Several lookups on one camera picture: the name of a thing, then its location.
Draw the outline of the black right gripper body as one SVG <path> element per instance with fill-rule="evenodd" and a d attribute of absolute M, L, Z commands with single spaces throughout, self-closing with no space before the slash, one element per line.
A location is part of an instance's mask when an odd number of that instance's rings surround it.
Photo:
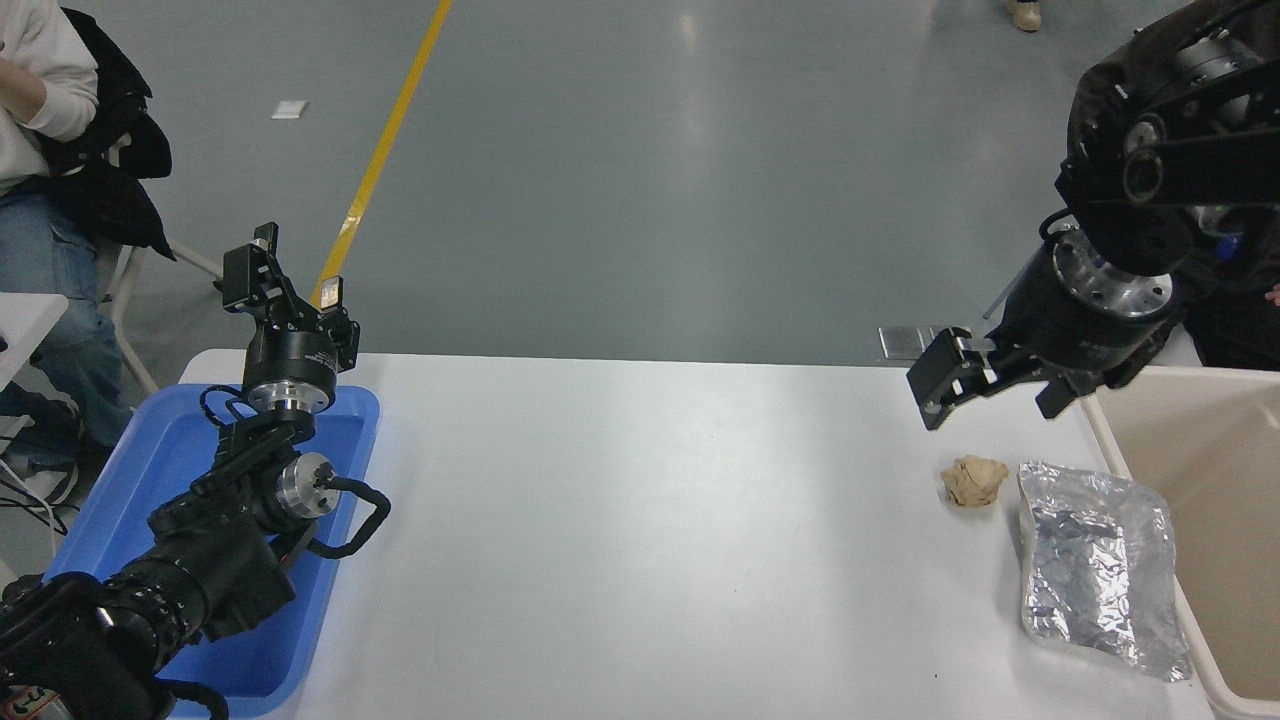
<path fill-rule="evenodd" d="M 1179 299 L 1170 274 L 1124 272 L 1088 243 L 1046 243 L 1014 283 L 995 342 L 1121 387 L 1164 350 Z"/>

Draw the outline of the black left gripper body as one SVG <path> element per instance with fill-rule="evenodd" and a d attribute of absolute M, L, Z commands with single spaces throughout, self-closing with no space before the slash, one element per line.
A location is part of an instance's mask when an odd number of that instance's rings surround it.
<path fill-rule="evenodd" d="M 337 387 L 337 350 L 319 332 L 259 328 L 244 355 L 243 387 L 294 382 L 324 391 Z"/>

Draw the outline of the person's hand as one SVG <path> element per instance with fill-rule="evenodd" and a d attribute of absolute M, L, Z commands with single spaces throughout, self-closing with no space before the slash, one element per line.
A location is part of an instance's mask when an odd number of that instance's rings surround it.
<path fill-rule="evenodd" d="M 5 58 L 0 60 L 1 105 L 17 123 L 31 123 L 44 109 L 49 92 L 37 76 Z"/>

